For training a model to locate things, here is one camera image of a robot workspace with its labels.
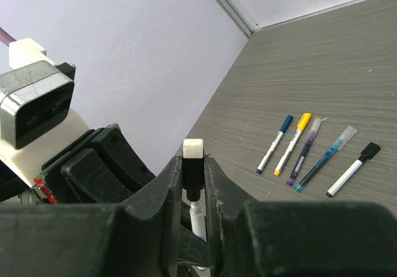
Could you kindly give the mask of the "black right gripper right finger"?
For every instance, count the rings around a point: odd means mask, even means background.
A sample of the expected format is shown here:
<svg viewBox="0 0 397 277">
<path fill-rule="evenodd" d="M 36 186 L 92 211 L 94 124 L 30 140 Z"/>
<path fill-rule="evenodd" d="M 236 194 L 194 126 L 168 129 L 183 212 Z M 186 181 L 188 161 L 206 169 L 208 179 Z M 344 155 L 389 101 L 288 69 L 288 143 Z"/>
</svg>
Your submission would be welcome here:
<svg viewBox="0 0 397 277">
<path fill-rule="evenodd" d="M 264 202 L 204 162 L 212 276 L 395 276 L 396 218 L 367 202 Z"/>
</svg>

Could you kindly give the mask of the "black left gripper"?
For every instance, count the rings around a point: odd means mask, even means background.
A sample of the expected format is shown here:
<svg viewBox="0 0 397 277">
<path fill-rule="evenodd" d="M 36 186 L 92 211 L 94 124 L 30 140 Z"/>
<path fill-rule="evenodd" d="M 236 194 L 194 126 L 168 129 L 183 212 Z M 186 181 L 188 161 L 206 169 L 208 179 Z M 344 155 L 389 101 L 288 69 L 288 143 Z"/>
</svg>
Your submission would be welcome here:
<svg viewBox="0 0 397 277">
<path fill-rule="evenodd" d="M 25 191 L 44 203 L 120 203 L 155 178 L 117 124 L 89 130 L 41 166 L 28 186 L 1 164 L 1 201 Z"/>
</svg>

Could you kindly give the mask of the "teal pen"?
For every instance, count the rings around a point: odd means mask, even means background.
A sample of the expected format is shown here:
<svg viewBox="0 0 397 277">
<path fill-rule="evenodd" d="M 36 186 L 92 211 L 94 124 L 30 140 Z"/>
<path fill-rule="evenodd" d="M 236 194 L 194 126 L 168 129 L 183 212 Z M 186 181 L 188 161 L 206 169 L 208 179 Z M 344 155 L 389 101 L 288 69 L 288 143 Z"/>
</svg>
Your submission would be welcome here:
<svg viewBox="0 0 397 277">
<path fill-rule="evenodd" d="M 337 152 L 340 151 L 346 143 L 356 134 L 357 129 L 349 125 L 343 133 L 334 141 L 332 146 L 323 154 L 323 156 L 315 163 L 310 171 L 301 179 L 295 187 L 295 191 L 301 192 L 313 177 L 323 168 L 329 159 Z"/>
</svg>

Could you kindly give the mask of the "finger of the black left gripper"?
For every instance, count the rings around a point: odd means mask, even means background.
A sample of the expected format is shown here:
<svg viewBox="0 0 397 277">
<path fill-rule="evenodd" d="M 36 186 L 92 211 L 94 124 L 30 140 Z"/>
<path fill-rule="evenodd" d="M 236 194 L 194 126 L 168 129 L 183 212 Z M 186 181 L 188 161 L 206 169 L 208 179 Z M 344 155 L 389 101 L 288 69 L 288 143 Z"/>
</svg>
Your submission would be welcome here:
<svg viewBox="0 0 397 277">
<path fill-rule="evenodd" d="M 181 209 L 179 232 L 179 266 L 210 267 L 209 249 L 206 241 L 192 231 L 189 208 Z"/>
</svg>

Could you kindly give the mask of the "purple pen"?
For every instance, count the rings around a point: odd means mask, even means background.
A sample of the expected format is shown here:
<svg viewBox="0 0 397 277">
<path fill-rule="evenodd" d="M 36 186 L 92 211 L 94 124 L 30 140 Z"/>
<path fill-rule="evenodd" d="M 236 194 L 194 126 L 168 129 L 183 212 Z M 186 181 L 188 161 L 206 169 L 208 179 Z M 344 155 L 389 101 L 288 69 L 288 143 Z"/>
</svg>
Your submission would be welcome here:
<svg viewBox="0 0 397 277">
<path fill-rule="evenodd" d="M 308 152 L 310 151 L 310 148 L 313 144 L 313 141 L 318 133 L 319 127 L 321 126 L 322 122 L 324 121 L 324 119 L 321 118 L 315 118 L 314 122 L 312 123 L 312 126 L 310 128 L 310 132 L 308 133 L 308 137 L 306 139 L 306 143 L 303 146 L 300 155 L 298 156 L 298 159 L 293 167 L 293 170 L 286 182 L 286 184 L 290 187 L 293 186 L 293 184 L 295 183 L 295 180 L 298 176 L 298 173 L 306 159 L 306 156 L 308 154 Z"/>
</svg>

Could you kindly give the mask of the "black cap with white tip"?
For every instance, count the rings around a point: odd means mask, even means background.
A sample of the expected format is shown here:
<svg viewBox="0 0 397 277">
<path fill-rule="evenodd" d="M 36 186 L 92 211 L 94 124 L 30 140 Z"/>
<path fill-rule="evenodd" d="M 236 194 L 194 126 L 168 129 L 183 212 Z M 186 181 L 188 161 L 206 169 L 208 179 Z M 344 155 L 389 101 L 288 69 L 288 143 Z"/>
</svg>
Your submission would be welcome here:
<svg viewBox="0 0 397 277">
<path fill-rule="evenodd" d="M 205 154 L 203 139 L 184 139 L 182 143 L 182 186 L 187 199 L 197 202 L 204 188 Z"/>
</svg>

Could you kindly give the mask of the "short white pen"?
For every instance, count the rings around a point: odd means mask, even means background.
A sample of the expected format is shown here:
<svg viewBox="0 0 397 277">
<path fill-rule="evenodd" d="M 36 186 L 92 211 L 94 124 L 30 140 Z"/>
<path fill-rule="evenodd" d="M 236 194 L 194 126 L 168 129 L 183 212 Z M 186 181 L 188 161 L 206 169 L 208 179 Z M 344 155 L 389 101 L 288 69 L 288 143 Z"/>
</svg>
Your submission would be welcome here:
<svg viewBox="0 0 397 277">
<path fill-rule="evenodd" d="M 346 184 L 346 182 L 360 169 L 360 167 L 381 150 L 381 147 L 373 142 L 369 142 L 367 146 L 360 152 L 360 156 L 350 167 L 332 184 L 327 190 L 326 196 L 332 198 Z"/>
</svg>

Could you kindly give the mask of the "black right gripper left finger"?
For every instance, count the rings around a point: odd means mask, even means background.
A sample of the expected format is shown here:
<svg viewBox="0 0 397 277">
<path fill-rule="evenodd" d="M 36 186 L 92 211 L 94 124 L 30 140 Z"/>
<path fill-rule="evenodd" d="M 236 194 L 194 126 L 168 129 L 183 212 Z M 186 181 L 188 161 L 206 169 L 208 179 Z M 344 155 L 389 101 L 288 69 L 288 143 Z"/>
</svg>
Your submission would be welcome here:
<svg viewBox="0 0 397 277">
<path fill-rule="evenodd" d="M 119 204 L 1 207 L 2 276 L 175 276 L 182 159 Z"/>
</svg>

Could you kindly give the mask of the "white pen with black end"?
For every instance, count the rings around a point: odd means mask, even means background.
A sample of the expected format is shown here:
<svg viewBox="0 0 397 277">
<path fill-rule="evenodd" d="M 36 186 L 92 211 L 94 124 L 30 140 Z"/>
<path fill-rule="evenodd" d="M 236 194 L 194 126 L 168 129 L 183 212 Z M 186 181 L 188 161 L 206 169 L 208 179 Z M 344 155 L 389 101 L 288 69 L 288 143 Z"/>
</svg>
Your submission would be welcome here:
<svg viewBox="0 0 397 277">
<path fill-rule="evenodd" d="M 202 239 L 207 241 L 207 230 L 205 224 L 205 216 L 203 213 L 202 205 L 199 201 L 191 202 L 190 204 L 190 222 L 192 226 L 192 232 Z"/>
</svg>

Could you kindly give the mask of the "white marker with blue end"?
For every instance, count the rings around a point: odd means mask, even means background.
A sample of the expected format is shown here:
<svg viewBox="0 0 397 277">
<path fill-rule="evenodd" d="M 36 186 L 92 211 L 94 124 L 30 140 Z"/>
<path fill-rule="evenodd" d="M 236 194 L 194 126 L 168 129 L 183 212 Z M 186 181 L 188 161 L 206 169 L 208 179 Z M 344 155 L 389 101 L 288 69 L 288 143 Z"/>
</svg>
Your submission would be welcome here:
<svg viewBox="0 0 397 277">
<path fill-rule="evenodd" d="M 267 165 L 268 161 L 272 157 L 276 147 L 278 146 L 280 140 L 282 139 L 283 135 L 287 131 L 288 127 L 290 126 L 291 122 L 293 121 L 293 115 L 287 115 L 282 126 L 280 127 L 275 139 L 273 140 L 272 144 L 270 145 L 270 148 L 262 158 L 261 162 L 259 163 L 256 173 L 261 174 L 264 171 L 265 166 Z"/>
</svg>

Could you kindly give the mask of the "white marker with yellow end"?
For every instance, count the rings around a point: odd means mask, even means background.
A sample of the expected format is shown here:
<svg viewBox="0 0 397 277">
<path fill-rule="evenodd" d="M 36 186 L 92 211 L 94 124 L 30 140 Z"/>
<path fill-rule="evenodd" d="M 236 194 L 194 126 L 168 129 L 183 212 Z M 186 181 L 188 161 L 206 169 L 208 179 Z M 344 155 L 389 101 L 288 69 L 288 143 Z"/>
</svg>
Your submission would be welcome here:
<svg viewBox="0 0 397 277">
<path fill-rule="evenodd" d="M 279 160 L 279 163 L 277 164 L 275 170 L 274 170 L 274 175 L 279 176 L 282 173 L 283 168 L 285 167 L 286 162 L 288 161 L 288 158 L 290 157 L 291 153 L 294 150 L 294 147 L 296 146 L 302 132 L 305 130 L 307 124 L 311 120 L 311 117 L 313 115 L 311 113 L 304 113 L 302 114 L 300 121 L 297 124 L 297 129 L 295 131 L 295 134 L 293 135 L 292 140 L 289 142 L 288 147 L 286 151 L 284 152 L 283 156 Z"/>
</svg>

